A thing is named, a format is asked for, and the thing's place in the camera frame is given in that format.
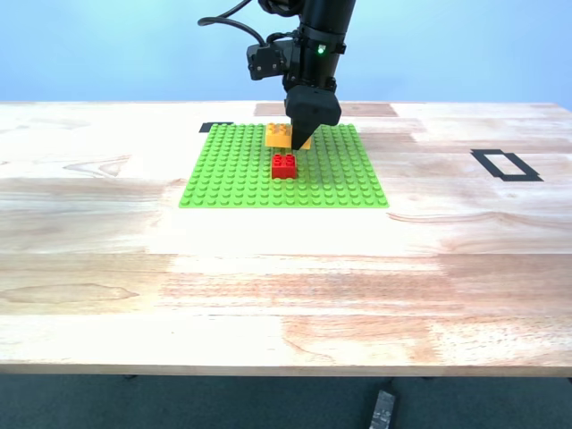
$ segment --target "blue wall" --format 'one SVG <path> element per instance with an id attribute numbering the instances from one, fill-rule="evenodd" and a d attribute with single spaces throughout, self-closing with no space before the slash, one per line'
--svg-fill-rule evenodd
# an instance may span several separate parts
<path id="1" fill-rule="evenodd" d="M 19 0 L 0 8 L 2 100 L 281 99 L 254 39 L 201 16 L 238 0 Z M 296 19 L 236 15 L 263 34 Z M 572 109 L 570 0 L 357 0 L 341 99 L 551 101 Z"/>

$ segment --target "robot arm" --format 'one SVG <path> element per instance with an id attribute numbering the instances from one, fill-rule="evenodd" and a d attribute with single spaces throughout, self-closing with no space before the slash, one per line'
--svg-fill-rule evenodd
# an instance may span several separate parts
<path id="1" fill-rule="evenodd" d="M 283 76 L 284 104 L 292 123 L 292 149 L 298 150 L 318 126 L 336 125 L 340 120 L 334 74 L 346 49 L 344 38 L 356 0 L 258 0 L 268 13 L 300 18 L 297 29 L 273 33 L 266 41 L 250 27 L 228 19 L 249 2 L 244 0 L 227 13 L 203 18 L 198 24 L 225 23 L 257 39 L 258 44 L 247 50 L 250 78 Z"/>

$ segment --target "lego brick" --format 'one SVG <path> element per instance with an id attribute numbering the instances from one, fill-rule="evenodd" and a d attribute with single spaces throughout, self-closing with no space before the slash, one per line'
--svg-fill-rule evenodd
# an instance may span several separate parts
<path id="1" fill-rule="evenodd" d="M 227 124 L 227 125 L 231 125 L 232 122 L 203 122 L 203 124 L 200 126 L 200 130 L 198 132 L 209 132 L 211 130 L 211 128 L 213 128 L 213 125 L 223 125 L 223 124 Z"/>
<path id="2" fill-rule="evenodd" d="M 274 155 L 272 157 L 272 178 L 296 179 L 296 157 L 292 154 Z"/>
<path id="3" fill-rule="evenodd" d="M 272 157 L 289 151 L 266 147 L 265 130 L 213 125 L 180 207 L 388 206 L 353 125 L 318 128 L 312 148 L 296 153 L 296 179 L 272 179 Z"/>
<path id="4" fill-rule="evenodd" d="M 292 147 L 292 126 L 289 123 L 269 123 L 266 125 L 265 144 L 268 147 Z M 302 149 L 309 150 L 312 147 L 312 138 L 306 140 Z"/>

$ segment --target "black cable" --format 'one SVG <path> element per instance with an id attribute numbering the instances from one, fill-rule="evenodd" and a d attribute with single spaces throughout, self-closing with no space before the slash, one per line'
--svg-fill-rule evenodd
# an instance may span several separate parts
<path id="1" fill-rule="evenodd" d="M 294 33 L 272 33 L 266 38 L 266 43 L 271 44 L 272 42 L 278 40 L 279 38 L 293 38 Z"/>
<path id="2" fill-rule="evenodd" d="M 198 20 L 197 24 L 201 27 L 204 27 L 204 26 L 210 25 L 210 24 L 230 25 L 236 29 L 241 29 L 242 31 L 246 31 L 250 36 L 252 36 L 253 38 L 255 38 L 258 41 L 258 44 L 260 46 L 266 46 L 266 42 L 262 38 L 262 36 L 260 36 L 260 34 L 258 32 L 256 32 L 254 29 L 250 28 L 248 25 L 243 24 L 242 22 L 238 22 L 238 21 L 234 21 L 234 20 L 229 20 L 228 18 L 221 18 L 219 16 L 215 16 L 215 17 L 210 17 L 210 18 L 201 18 L 200 20 Z"/>
<path id="3" fill-rule="evenodd" d="M 218 18 L 228 18 L 229 16 L 235 14 L 236 12 L 238 12 L 240 9 L 242 9 L 244 6 L 246 6 L 247 4 L 249 4 L 252 0 L 242 0 L 240 3 L 238 3 L 236 6 L 234 6 L 232 9 L 230 9 L 230 11 L 226 11 L 225 13 L 221 13 L 220 15 L 218 15 Z"/>

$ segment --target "black tape marking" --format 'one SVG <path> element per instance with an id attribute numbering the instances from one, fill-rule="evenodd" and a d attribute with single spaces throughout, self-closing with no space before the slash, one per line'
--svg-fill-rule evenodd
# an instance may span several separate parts
<path id="1" fill-rule="evenodd" d="M 471 149 L 471 155 L 475 157 L 492 177 L 498 177 L 503 181 L 543 181 L 538 172 L 516 154 L 505 154 L 500 149 Z M 486 157 L 487 155 L 505 155 L 510 162 L 522 170 L 524 174 L 505 174 Z"/>
<path id="2" fill-rule="evenodd" d="M 233 125 L 234 122 L 203 122 L 203 124 L 200 126 L 200 130 L 198 132 L 209 132 L 211 130 L 211 128 L 213 128 L 213 125 Z"/>

